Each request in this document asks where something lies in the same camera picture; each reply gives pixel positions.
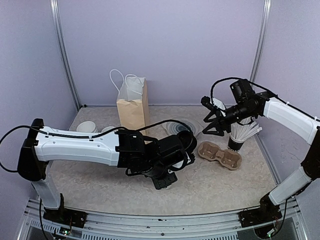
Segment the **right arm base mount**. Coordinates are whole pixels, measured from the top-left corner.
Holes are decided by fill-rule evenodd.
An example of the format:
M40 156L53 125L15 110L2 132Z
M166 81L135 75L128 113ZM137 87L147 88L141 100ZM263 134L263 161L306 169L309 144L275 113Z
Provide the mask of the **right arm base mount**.
M263 196L259 203L258 208L243 210L238 214L242 228L260 225L282 218L279 205L274 205L268 194Z

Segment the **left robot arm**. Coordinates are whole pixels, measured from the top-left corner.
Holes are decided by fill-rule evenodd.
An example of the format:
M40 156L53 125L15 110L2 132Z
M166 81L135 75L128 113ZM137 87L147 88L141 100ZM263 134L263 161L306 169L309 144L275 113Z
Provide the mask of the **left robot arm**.
M196 146L190 129L162 139L125 127L83 135L48 127L37 118L20 149L17 172L32 183L44 208L63 223L70 218L70 211L50 177L52 162L90 162L125 169L129 177L150 178L160 190L177 180L177 171L194 163Z

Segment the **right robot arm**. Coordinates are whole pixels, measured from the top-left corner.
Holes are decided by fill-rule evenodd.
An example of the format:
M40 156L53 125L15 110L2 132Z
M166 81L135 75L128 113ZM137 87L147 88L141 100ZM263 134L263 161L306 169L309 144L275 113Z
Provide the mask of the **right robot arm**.
M262 117L265 132L258 137L269 161L274 164L281 182L263 199L256 210L256 218L266 222L286 199L298 195L320 177L320 120L281 99L271 90L244 78L230 77L230 90L235 104L225 106L214 98L217 84L213 83L209 96L201 104L209 110L204 118L208 126L204 134L224 136L232 124L245 126Z

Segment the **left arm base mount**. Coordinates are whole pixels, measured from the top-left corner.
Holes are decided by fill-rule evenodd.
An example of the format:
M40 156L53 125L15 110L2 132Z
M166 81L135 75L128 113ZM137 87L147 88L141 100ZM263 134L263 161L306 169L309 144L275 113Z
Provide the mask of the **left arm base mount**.
M60 204L57 209L44 207L43 217L46 220L83 229L87 219L87 213L65 207L64 196L60 194Z

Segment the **brown paper bag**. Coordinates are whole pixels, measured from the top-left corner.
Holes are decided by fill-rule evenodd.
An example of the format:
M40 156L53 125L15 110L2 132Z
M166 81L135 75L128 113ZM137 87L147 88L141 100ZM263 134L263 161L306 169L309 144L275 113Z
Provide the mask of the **brown paper bag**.
M117 72L122 77L122 85L118 87L112 78L112 73ZM148 100L148 86L145 77L135 74L123 75L119 70L112 69L109 78L118 91L116 107L121 126L129 130L140 130L150 124L150 111Z

